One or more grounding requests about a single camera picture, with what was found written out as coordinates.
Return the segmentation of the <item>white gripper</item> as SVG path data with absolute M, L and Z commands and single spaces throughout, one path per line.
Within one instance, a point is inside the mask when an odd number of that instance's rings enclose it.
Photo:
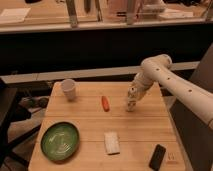
M 146 92 L 152 87 L 154 81 L 146 77 L 143 73 L 137 73 L 134 77 L 132 85 L 137 89 L 137 98 L 129 98 L 127 102 L 127 110 L 132 112 L 139 100 L 141 100 Z

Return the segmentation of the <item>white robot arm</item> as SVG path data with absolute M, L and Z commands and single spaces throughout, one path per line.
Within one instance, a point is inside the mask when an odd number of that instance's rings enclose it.
M 167 54 L 144 59 L 128 88 L 126 110 L 133 111 L 136 103 L 158 82 L 213 130 L 213 93 L 177 76 L 170 71 L 171 65 L 172 59 Z

